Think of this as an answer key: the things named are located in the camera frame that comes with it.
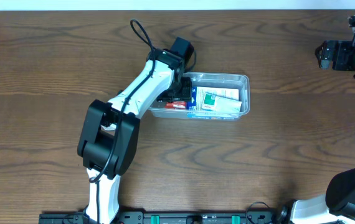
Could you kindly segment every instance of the wooden table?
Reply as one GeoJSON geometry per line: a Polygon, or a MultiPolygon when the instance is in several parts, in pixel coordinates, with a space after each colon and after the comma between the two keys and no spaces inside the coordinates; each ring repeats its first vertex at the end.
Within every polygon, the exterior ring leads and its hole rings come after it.
{"type": "Polygon", "coordinates": [[[0,12],[0,223],[37,223],[44,211],[88,203],[76,153],[94,99],[106,101],[177,36],[198,53],[195,71],[250,79],[239,121],[141,122],[122,205],[147,210],[245,210],[325,193],[355,167],[353,73],[320,70],[326,39],[351,40],[355,11],[0,12]]]}

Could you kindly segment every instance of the green clip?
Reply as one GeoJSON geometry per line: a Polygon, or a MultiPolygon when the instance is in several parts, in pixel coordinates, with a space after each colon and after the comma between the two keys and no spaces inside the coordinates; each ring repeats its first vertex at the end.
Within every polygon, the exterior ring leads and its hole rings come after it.
{"type": "Polygon", "coordinates": [[[159,224],[159,216],[152,215],[151,216],[151,224],[159,224]]]}
{"type": "Polygon", "coordinates": [[[240,217],[238,215],[232,215],[232,224],[240,224],[240,217]]]}

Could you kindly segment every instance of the clear plastic container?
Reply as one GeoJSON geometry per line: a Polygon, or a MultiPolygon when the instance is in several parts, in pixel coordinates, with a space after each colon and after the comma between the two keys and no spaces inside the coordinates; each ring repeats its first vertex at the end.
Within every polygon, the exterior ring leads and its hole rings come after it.
{"type": "Polygon", "coordinates": [[[250,111],[250,84],[246,75],[189,72],[183,75],[190,77],[193,86],[231,88],[239,90],[239,100],[242,102],[239,113],[223,113],[223,111],[193,111],[165,109],[165,102],[155,101],[149,110],[158,118],[179,119],[222,119],[238,120],[250,111]]]}

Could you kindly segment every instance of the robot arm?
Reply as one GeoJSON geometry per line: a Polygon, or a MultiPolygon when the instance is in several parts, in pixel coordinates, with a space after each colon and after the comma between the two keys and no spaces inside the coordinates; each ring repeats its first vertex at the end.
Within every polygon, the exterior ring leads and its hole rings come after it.
{"type": "MultiPolygon", "coordinates": [[[[355,31],[355,16],[349,18],[349,25],[355,31]]],[[[329,62],[333,61],[333,70],[355,71],[355,33],[352,41],[324,41],[316,49],[316,57],[320,68],[328,69],[329,62]]],[[[290,221],[355,224],[355,169],[336,175],[326,194],[294,202],[290,221]]]]}
{"type": "Polygon", "coordinates": [[[97,222],[99,216],[99,223],[110,223],[118,213],[121,175],[126,172],[135,156],[140,119],[151,103],[154,100],[191,99],[191,80],[182,77],[182,74],[193,51],[190,42],[181,38],[176,39],[171,50],[155,49],[155,60],[148,59],[143,71],[124,91],[107,103],[95,100],[89,106],[78,145],[78,155],[83,157],[83,165],[87,168],[89,178],[97,177],[105,169],[99,181],[90,184],[90,201],[85,214],[91,220],[97,222]],[[114,139],[106,131],[116,128],[118,114],[126,96],[150,75],[153,63],[153,75],[133,93],[123,111],[120,133],[114,139]],[[114,141],[116,146],[113,150],[111,146],[114,141]],[[111,156],[110,162],[105,167],[108,156],[111,156]]]}

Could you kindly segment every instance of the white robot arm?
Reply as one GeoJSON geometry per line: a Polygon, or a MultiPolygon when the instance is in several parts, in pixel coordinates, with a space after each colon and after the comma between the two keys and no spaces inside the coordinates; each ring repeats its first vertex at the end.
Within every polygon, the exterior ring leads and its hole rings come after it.
{"type": "MultiPolygon", "coordinates": [[[[148,60],[144,66],[144,70],[140,75],[130,84],[126,90],[120,93],[118,96],[110,99],[108,102],[115,110],[120,111],[126,95],[144,80],[151,70],[153,61],[148,60]]],[[[150,78],[143,86],[132,96],[129,104],[125,108],[126,114],[133,113],[137,118],[141,118],[144,112],[149,108],[151,103],[160,95],[163,91],[167,90],[173,80],[174,70],[171,70],[169,66],[160,61],[156,61],[155,70],[152,78],[150,78]]],[[[112,130],[113,128],[104,127],[106,130],[112,130]]],[[[100,172],[95,169],[87,168],[89,178],[96,177],[100,172]]],[[[90,200],[86,209],[86,214],[94,221],[97,221],[97,209],[100,209],[100,223],[110,223],[116,216],[119,204],[118,204],[118,189],[120,186],[120,175],[114,176],[113,179],[109,179],[106,175],[100,178],[97,186],[96,183],[90,184],[90,200]],[[97,206],[97,187],[100,189],[97,206]]]]}
{"type": "Polygon", "coordinates": [[[170,50],[152,50],[149,57],[154,59],[147,60],[143,71],[124,91],[107,103],[95,100],[89,106],[78,155],[83,157],[90,180],[98,179],[90,183],[85,210],[91,220],[108,224],[118,213],[121,175],[133,160],[140,119],[152,102],[191,99],[191,80],[182,74],[193,52],[190,42],[179,37],[170,50]],[[115,136],[105,132],[114,129],[115,136]]]}

